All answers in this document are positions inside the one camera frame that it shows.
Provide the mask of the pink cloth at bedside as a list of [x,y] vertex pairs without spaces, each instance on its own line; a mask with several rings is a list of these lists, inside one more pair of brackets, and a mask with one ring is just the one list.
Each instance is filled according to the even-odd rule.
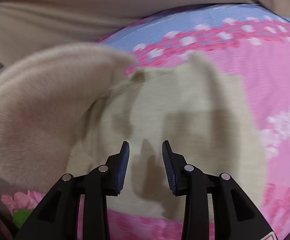
[[1,201],[13,216],[20,210],[33,210],[44,196],[43,193],[28,190],[27,193],[16,192],[13,196],[3,194]]

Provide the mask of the beige curtain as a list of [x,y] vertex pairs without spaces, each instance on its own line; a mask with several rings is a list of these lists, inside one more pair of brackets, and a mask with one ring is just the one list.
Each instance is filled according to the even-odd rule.
[[290,0],[1,0],[0,60],[9,66],[58,44],[97,41],[166,9],[252,2],[290,18]]

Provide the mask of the pink floral bed sheet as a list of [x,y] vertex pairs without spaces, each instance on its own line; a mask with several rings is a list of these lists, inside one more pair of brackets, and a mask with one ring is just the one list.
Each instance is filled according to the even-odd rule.
[[[278,239],[290,233],[290,19],[258,4],[214,5],[162,12],[101,40],[131,53],[135,69],[180,66],[204,54],[222,73],[242,78],[247,105],[266,160],[257,206]],[[111,239],[180,239],[182,220],[110,209]]]

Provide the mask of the cream sweater with black hearts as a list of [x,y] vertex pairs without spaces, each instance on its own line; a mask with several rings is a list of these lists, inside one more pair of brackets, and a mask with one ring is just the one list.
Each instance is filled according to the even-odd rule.
[[47,192],[130,145],[123,193],[109,207],[181,220],[184,201],[168,187],[162,143],[204,173],[233,176],[262,203],[266,160],[242,78],[202,53],[172,68],[139,67],[129,53],[93,43],[26,57],[0,74],[0,178]]

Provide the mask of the green object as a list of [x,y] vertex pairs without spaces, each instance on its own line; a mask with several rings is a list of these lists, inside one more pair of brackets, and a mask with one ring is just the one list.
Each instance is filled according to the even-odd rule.
[[31,215],[32,211],[33,210],[31,209],[21,209],[14,213],[13,223],[18,229],[22,227],[27,218]]

